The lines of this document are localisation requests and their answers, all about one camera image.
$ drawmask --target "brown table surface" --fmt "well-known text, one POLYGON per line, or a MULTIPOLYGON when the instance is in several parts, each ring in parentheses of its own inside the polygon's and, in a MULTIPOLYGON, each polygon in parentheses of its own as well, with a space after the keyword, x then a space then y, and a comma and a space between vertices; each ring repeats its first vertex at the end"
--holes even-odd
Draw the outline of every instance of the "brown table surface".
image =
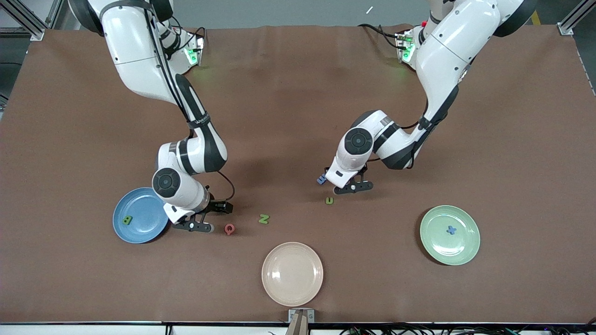
MULTIPOLYGON (((97 35, 48 30, 31 44, 0 123, 0 320, 284 320, 260 270, 287 241, 323 262, 307 305, 318 321, 594 316, 596 99, 555 26, 491 39, 415 168, 370 164, 374 190, 332 206, 331 186, 315 180, 356 117, 380 108, 408 125, 424 108, 415 73, 381 37, 213 30, 187 76, 228 147, 234 213, 208 217, 214 234, 169 229, 128 244, 114 207, 150 185, 158 147, 186 136, 184 120, 126 89, 97 35), (421 217, 440 204, 476 220, 472 262, 443 266, 421 248, 421 217)), ((230 192, 217 174, 198 179, 230 192)))

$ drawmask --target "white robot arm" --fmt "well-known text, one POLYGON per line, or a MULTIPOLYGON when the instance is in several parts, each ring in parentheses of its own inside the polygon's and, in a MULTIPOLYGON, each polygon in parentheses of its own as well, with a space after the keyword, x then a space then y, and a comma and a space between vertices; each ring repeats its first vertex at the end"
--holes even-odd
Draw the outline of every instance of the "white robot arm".
POLYGON ((163 144, 157 154, 153 189, 166 204, 175 228, 211 232, 207 212, 231 213, 214 201, 192 175, 219 171, 228 154, 201 100, 182 74, 200 62, 203 38, 172 27, 171 0, 69 0, 87 29, 105 37, 116 70, 131 91, 177 105, 191 135, 163 144), (195 221, 196 214, 201 215, 195 221))
POLYGON ((411 133, 381 110, 362 114, 344 135, 323 179, 336 194, 369 190, 363 169, 375 153, 389 169, 411 168, 420 148, 446 116, 458 84, 492 35, 507 36, 525 24, 536 0, 429 0, 426 26, 395 36, 398 57, 417 72, 427 107, 411 133), (360 182, 354 176, 360 174, 360 182))

